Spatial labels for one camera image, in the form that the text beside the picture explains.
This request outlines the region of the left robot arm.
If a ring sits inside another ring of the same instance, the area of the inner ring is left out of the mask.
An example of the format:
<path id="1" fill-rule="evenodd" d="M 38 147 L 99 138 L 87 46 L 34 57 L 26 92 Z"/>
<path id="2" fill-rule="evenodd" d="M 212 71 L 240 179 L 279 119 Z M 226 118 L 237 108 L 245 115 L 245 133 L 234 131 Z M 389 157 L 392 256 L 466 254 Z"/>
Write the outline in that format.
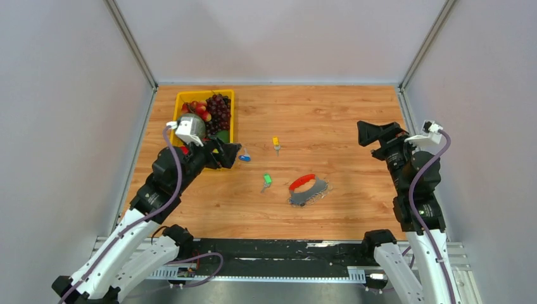
<path id="1" fill-rule="evenodd" d="M 163 148 L 152 173 L 138 190 L 123 219 L 103 245 L 78 271 L 59 276 L 52 289 L 61 303 L 121 303 L 152 272 L 176 259 L 188 261 L 194 253 L 193 236 L 178 225 L 142 253 L 135 250 L 157 230 L 180 204 L 181 194 L 206 168 L 232 168 L 241 145 L 217 137 L 202 146 Z"/>

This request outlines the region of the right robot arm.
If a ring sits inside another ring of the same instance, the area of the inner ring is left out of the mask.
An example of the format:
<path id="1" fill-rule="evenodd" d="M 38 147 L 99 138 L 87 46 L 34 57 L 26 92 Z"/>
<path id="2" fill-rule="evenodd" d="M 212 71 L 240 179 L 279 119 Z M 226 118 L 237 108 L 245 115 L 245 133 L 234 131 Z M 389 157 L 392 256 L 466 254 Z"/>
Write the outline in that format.
<path id="1" fill-rule="evenodd" d="M 460 303 L 448 255 L 442 209 L 434 194 L 441 182 L 440 158 L 452 140 L 440 124 L 426 120 L 419 135 L 410 135 L 393 122 L 357 122 L 358 143 L 374 142 L 370 153 L 383 161 L 396 189 L 393 210 L 409 242 L 406 262 L 391 231 L 366 232 L 362 256 L 379 264 L 402 303 Z"/>

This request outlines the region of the red handled key organizer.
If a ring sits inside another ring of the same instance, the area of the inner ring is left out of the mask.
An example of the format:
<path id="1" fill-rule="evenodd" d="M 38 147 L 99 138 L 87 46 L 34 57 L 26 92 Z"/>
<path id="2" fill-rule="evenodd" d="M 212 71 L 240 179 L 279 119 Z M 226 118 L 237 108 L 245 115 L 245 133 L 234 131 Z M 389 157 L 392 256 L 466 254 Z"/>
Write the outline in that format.
<path id="1" fill-rule="evenodd" d="M 313 184 L 308 189 L 300 190 L 300 187 L 311 181 L 313 181 Z M 320 179 L 315 174 L 307 174 L 293 181 L 288 190 L 289 198 L 287 202 L 291 206 L 303 208 L 327 196 L 331 192 L 332 186 L 327 180 Z"/>

